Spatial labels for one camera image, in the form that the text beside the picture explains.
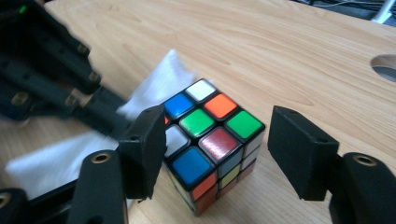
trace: cable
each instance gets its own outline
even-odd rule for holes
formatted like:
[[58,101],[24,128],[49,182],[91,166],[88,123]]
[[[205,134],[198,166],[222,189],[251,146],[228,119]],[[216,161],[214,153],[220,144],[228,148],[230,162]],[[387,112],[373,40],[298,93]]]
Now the cable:
[[383,2],[356,2],[356,1],[333,1],[333,0],[320,0],[320,2],[324,2],[330,5],[314,5],[315,7],[334,7],[334,6],[341,6],[345,5],[345,7],[354,7],[354,8],[360,8],[360,9],[365,9],[365,10],[371,10],[371,11],[378,11],[382,5],[384,4]]
[[332,5],[314,5],[314,7],[335,7],[344,4],[367,4],[367,5],[380,5],[383,3],[370,3],[370,2],[355,2],[355,1],[341,1],[340,3],[332,4]]

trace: cube face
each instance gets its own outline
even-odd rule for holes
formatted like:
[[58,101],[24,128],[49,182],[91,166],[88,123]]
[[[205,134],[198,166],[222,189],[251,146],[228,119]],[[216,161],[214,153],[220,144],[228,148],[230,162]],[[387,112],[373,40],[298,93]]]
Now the cube face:
[[230,190],[233,189],[233,187],[235,187],[237,183],[238,183],[238,178],[234,178],[226,187],[219,190],[218,197],[220,198],[224,196],[226,193],[230,192]]
[[201,79],[186,89],[186,93],[195,100],[202,102],[205,98],[216,92],[216,88],[205,79]]
[[265,125],[205,79],[164,105],[165,166],[177,191],[199,216],[255,161]]
[[180,120],[180,127],[182,127],[192,138],[202,136],[214,125],[215,121],[202,109],[196,109]]
[[164,103],[165,111],[172,119],[177,119],[187,113],[192,107],[192,101],[183,93],[179,93]]
[[247,177],[251,172],[253,172],[254,169],[254,165],[256,164],[256,160],[254,160],[253,162],[251,162],[247,168],[245,168],[244,170],[242,170],[239,175],[238,175],[238,182],[243,180],[245,177]]
[[185,149],[190,144],[190,138],[178,127],[172,125],[166,129],[165,159],[168,160],[175,156],[179,151]]
[[204,108],[217,120],[228,118],[236,109],[237,104],[223,93],[208,101]]
[[175,158],[171,168],[185,189],[194,188],[196,183],[200,183],[207,174],[214,171],[213,164],[198,147],[190,147]]

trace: wood grain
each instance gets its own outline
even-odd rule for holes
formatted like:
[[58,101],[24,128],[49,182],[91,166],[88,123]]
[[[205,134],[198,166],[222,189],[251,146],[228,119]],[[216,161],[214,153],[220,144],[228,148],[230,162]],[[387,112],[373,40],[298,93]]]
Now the wood grain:
[[[47,10],[91,46],[104,83],[126,97],[169,49],[270,125],[272,108],[297,110],[340,141],[396,171],[396,83],[371,60],[394,54],[396,29],[284,0],[54,1]],[[88,130],[32,119],[1,130],[0,165]],[[326,202],[300,201],[266,149],[254,172],[194,217],[164,171],[131,223],[331,223]],[[12,185],[2,173],[3,186]]]

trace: hole in table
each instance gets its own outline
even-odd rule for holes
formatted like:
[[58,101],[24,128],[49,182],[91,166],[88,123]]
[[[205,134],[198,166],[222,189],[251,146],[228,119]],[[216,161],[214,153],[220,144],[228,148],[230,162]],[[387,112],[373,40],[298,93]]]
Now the hole in table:
[[371,60],[373,69],[383,78],[396,82],[396,55],[383,54]]

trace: white cloth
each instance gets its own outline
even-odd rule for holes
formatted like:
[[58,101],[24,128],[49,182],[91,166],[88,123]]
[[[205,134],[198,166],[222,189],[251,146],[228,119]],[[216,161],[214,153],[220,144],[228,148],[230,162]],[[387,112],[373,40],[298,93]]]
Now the white cloth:
[[[190,86],[194,77],[172,49],[118,113],[135,120],[144,109],[159,105]],[[82,160],[89,154],[117,146],[114,139],[92,131],[9,161],[6,172],[26,191],[28,198],[33,199],[78,178]]]

